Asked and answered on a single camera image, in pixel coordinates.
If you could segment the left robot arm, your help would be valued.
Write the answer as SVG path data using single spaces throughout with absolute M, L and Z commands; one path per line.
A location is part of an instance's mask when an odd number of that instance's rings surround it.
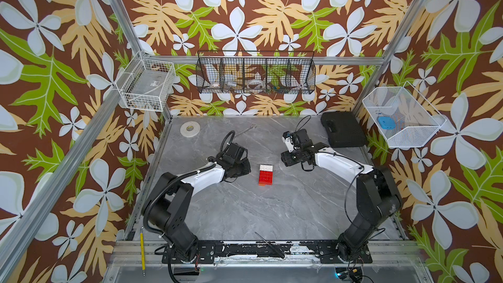
M 144 229 L 167 242 L 177 258 L 192 261 L 199 244 L 197 236 L 185 223 L 192 196 L 228 178 L 249 173 L 248 150 L 235 143 L 215 157 L 209 157 L 206 166 L 185 174 L 164 173 L 142 208 Z

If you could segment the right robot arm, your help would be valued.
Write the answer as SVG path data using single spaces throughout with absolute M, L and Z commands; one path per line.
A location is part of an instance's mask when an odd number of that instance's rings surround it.
M 356 188 L 358 213 L 337 240 L 337 255 L 342 262 L 359 258 L 360 252 L 381 224 L 403 207 L 402 196 L 386 166 L 371 166 L 346 157 L 330 146 L 314 144 L 305 129 L 284 132 L 287 150 L 281 153 L 285 166 L 305 162 L 324 168 Z

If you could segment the white small block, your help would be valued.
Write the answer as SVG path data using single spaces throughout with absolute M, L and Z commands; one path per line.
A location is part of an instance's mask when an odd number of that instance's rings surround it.
M 272 172 L 273 166 L 272 165 L 260 165 L 259 170 L 261 172 Z

